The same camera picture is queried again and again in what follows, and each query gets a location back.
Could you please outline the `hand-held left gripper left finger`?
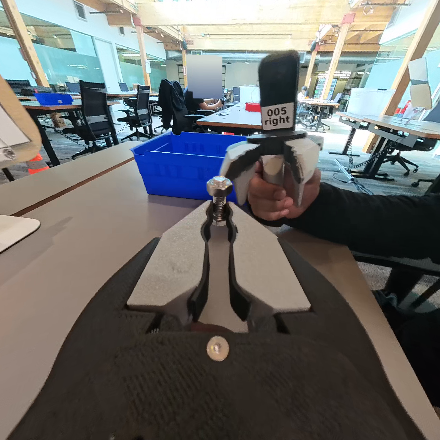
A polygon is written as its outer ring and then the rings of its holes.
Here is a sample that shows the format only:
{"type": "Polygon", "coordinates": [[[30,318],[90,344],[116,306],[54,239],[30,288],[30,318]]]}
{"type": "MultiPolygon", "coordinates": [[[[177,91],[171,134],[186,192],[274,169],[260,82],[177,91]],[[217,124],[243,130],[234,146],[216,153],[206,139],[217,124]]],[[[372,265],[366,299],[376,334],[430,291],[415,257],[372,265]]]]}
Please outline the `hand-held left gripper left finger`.
{"type": "Polygon", "coordinates": [[[182,324],[198,321],[208,299],[212,214],[206,201],[162,234],[128,309],[171,315],[182,324]]]}

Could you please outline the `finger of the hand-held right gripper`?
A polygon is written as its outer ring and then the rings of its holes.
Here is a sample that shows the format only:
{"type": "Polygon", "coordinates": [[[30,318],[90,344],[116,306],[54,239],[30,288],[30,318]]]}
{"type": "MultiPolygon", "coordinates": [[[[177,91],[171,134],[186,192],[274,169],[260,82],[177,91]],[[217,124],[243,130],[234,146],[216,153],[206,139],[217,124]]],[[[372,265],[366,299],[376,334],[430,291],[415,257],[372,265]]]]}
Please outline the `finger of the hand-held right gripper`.
{"type": "Polygon", "coordinates": [[[297,207],[302,205],[305,184],[313,177],[319,161],[321,146],[315,140],[322,142],[323,138],[305,136],[284,143],[283,183],[297,207]]]}
{"type": "Polygon", "coordinates": [[[250,181],[255,176],[261,156],[261,145],[249,142],[233,144],[226,151],[220,175],[233,183],[237,204],[240,206],[247,200],[250,181]]]}

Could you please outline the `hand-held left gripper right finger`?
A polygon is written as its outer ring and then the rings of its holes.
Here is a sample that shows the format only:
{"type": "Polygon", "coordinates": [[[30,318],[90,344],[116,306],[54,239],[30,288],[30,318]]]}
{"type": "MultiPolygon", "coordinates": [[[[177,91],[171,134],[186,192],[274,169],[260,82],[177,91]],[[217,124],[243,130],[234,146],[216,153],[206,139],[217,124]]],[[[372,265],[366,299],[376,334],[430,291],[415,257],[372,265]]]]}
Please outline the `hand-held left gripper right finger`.
{"type": "Polygon", "coordinates": [[[229,291],[241,321],[307,312],[311,304],[278,238],[234,203],[228,203],[229,291]]]}

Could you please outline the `steel hex nut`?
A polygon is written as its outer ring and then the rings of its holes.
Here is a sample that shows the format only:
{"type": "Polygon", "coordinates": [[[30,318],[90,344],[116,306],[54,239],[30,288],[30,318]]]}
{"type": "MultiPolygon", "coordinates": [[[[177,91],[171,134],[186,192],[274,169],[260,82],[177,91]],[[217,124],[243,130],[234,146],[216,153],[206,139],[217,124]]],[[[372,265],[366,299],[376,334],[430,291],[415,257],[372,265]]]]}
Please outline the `steel hex nut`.
{"type": "Polygon", "coordinates": [[[207,182],[206,189],[213,198],[226,198],[233,190],[233,183],[224,176],[215,176],[207,182]]]}

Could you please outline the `steel hex bolt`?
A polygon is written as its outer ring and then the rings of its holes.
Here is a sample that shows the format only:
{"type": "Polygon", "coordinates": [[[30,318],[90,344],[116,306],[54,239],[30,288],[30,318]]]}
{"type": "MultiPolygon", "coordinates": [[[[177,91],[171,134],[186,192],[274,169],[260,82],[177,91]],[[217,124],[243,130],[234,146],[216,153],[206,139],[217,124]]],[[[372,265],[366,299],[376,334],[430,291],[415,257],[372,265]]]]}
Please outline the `steel hex bolt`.
{"type": "Polygon", "coordinates": [[[225,209],[227,207],[227,196],[213,196],[213,221],[216,226],[225,226],[225,209]]]}

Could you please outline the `blue plastic bin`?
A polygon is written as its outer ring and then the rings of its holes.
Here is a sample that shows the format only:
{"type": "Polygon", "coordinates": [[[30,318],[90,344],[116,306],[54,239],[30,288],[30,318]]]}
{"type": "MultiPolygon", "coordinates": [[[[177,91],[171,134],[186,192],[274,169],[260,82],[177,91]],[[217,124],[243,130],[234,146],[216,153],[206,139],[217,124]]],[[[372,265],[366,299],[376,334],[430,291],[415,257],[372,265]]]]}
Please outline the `blue plastic bin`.
{"type": "Polygon", "coordinates": [[[63,93],[34,93],[33,96],[41,106],[72,105],[74,101],[71,95],[63,93]]]}
{"type": "Polygon", "coordinates": [[[131,148],[149,195],[207,200],[206,183],[219,171],[229,146],[246,136],[172,132],[131,148]]]}

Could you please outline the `person's right forearm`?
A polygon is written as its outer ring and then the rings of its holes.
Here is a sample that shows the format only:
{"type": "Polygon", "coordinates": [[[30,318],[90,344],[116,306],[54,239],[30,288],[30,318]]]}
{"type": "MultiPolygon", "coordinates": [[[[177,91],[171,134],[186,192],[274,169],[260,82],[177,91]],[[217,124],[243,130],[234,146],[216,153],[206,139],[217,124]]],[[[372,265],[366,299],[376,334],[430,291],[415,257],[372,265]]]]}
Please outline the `person's right forearm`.
{"type": "Polygon", "coordinates": [[[320,185],[315,201],[284,223],[375,256],[440,261],[440,196],[367,195],[320,185]]]}

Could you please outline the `person's right hand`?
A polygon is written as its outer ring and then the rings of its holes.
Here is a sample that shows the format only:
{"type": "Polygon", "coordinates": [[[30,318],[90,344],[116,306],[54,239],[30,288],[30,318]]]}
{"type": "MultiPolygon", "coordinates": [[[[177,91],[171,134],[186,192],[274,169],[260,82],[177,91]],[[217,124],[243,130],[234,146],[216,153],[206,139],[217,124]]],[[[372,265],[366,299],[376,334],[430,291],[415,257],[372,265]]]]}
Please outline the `person's right hand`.
{"type": "Polygon", "coordinates": [[[294,201],[296,186],[292,176],[285,172],[282,186],[268,183],[263,179],[263,166],[257,163],[247,198],[256,217],[265,221],[294,219],[302,215],[316,200],[320,183],[321,171],[316,168],[311,179],[304,185],[302,203],[297,206],[294,201]]]}

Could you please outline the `wooden edged office desk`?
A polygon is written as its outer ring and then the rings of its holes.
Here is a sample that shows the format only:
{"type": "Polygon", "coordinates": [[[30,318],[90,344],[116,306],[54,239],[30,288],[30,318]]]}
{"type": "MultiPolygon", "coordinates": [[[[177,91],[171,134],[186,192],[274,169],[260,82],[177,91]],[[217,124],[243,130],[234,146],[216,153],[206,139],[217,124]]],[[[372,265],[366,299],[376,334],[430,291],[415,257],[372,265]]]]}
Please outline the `wooden edged office desk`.
{"type": "Polygon", "coordinates": [[[346,170],[352,179],[371,179],[392,182],[387,173],[380,172],[384,163],[391,165],[399,163],[404,169],[404,176],[410,175],[408,165],[414,167],[413,173],[418,172],[419,166],[405,159],[403,152],[430,152],[440,139],[439,123],[426,121],[406,121],[386,115],[360,116],[354,113],[337,112],[339,121],[351,127],[344,152],[349,151],[356,130],[364,129],[378,136],[378,142],[369,159],[357,165],[349,165],[346,170]]]}
{"type": "MultiPolygon", "coordinates": [[[[67,96],[68,98],[60,98],[55,102],[52,101],[39,102],[35,96],[15,96],[25,108],[41,107],[44,110],[61,111],[64,109],[78,109],[82,105],[81,95],[70,95],[67,93],[61,93],[61,96],[67,96]]],[[[113,106],[123,103],[129,99],[135,99],[137,97],[136,92],[122,92],[122,93],[107,93],[107,105],[113,106]]]]}
{"type": "Polygon", "coordinates": [[[197,121],[198,125],[218,133],[252,135],[262,131],[261,113],[247,111],[243,106],[232,106],[197,121]]]}

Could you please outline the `white storage box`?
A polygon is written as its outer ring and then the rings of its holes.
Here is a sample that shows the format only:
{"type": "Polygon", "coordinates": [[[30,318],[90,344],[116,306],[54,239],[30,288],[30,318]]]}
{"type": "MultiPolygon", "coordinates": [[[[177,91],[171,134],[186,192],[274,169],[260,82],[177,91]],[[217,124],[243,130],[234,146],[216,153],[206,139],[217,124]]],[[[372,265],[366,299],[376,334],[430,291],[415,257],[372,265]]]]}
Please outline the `white storage box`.
{"type": "Polygon", "coordinates": [[[345,112],[377,116],[382,113],[394,93],[394,89],[352,88],[345,112]]]}

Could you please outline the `black jacket on chair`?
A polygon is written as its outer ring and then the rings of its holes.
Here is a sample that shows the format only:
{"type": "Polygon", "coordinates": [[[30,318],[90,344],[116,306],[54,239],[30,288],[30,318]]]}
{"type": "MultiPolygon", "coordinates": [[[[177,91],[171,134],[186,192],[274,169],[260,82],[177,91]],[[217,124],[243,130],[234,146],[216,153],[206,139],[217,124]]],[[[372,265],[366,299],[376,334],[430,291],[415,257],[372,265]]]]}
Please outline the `black jacket on chair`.
{"type": "Polygon", "coordinates": [[[186,115],[189,113],[179,82],[168,79],[161,80],[158,105],[162,110],[162,128],[171,128],[175,135],[180,135],[182,131],[188,131],[190,119],[186,118],[186,115]]]}

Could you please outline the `black mesh office chair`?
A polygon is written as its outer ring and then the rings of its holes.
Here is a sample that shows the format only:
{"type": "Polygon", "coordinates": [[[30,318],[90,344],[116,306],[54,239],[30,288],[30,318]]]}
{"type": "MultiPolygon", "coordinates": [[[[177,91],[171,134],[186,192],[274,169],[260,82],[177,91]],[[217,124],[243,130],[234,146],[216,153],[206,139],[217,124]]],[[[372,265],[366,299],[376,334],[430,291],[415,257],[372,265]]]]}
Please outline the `black mesh office chair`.
{"type": "Polygon", "coordinates": [[[384,289],[376,291],[382,300],[390,300],[395,306],[404,306],[404,310],[415,312],[425,306],[428,300],[439,291],[440,267],[430,259],[414,260],[410,258],[376,256],[352,251],[356,261],[391,268],[384,289]],[[436,276],[437,280],[417,298],[411,296],[412,289],[423,276],[436,276]]]}

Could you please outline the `wooden display board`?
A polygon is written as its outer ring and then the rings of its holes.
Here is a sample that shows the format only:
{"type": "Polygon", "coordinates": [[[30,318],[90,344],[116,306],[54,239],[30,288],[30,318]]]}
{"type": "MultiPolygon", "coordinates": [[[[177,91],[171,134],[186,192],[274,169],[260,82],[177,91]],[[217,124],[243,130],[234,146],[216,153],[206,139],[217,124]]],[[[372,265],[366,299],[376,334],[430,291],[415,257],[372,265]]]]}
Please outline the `wooden display board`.
{"type": "Polygon", "coordinates": [[[42,149],[40,132],[25,107],[15,97],[15,93],[3,77],[0,78],[0,105],[30,139],[29,143],[0,148],[0,168],[25,163],[34,158],[42,149]]]}
{"type": "Polygon", "coordinates": [[[432,109],[432,91],[429,85],[426,57],[410,61],[408,71],[411,106],[418,112],[419,120],[422,121],[426,116],[426,112],[432,109]]]}

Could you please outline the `orange traffic cone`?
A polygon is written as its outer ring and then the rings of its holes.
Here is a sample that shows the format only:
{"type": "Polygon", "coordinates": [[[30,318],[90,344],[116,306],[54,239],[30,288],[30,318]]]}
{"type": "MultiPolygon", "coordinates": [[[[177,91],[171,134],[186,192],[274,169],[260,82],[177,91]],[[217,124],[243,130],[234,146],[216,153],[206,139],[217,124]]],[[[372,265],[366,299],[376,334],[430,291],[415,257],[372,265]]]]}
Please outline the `orange traffic cone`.
{"type": "Polygon", "coordinates": [[[47,165],[41,154],[38,153],[34,158],[25,162],[28,173],[34,175],[42,171],[48,170],[50,167],[47,165]]]}

